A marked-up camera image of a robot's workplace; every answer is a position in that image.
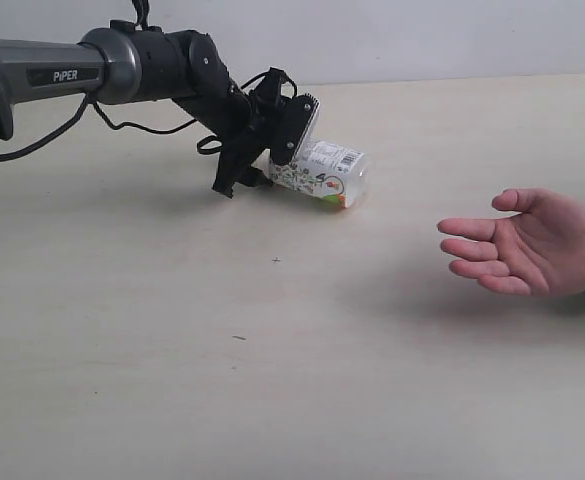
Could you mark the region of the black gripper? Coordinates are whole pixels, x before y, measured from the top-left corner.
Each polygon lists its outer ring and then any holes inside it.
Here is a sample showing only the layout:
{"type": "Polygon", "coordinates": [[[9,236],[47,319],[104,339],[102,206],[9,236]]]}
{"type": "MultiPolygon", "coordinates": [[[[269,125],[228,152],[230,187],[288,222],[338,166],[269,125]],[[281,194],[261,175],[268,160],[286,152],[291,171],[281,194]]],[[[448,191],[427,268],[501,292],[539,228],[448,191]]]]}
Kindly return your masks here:
{"type": "Polygon", "coordinates": [[[276,67],[243,85],[230,84],[228,103],[222,108],[229,126],[224,131],[207,126],[211,134],[196,144],[201,155],[220,154],[212,185],[215,192],[232,198],[236,183],[248,188],[272,186],[272,181],[253,164],[271,146],[296,98],[296,82],[276,67]]]}

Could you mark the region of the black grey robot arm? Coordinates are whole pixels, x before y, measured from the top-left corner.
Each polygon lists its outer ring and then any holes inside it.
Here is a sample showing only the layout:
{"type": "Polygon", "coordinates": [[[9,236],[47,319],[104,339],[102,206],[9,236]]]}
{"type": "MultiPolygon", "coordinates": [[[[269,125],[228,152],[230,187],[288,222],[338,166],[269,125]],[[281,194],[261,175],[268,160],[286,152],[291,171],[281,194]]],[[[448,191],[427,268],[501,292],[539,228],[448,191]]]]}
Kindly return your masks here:
{"type": "MultiPolygon", "coordinates": [[[[113,21],[77,44],[0,39],[0,140],[13,136],[16,104],[81,94],[83,107],[170,99],[219,142],[213,188],[231,196],[235,183],[255,186],[263,174],[254,161],[269,149],[288,162],[304,135],[311,105],[286,97],[287,74],[272,68],[250,93],[230,77],[212,38],[195,30],[165,33],[113,21]]],[[[58,138],[80,112],[57,130],[0,162],[28,155],[58,138]]]]}

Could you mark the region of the person's open hand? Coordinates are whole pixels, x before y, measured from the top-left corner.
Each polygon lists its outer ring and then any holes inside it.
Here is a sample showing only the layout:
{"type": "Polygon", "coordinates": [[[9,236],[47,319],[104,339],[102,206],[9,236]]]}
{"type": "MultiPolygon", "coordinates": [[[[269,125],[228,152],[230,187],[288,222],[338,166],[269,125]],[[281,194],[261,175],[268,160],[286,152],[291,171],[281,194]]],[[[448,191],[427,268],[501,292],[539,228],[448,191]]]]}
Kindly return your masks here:
{"type": "Polygon", "coordinates": [[[446,218],[449,270],[502,295],[558,298],[585,292],[585,205],[541,188],[502,191],[502,218],[446,218]]]}

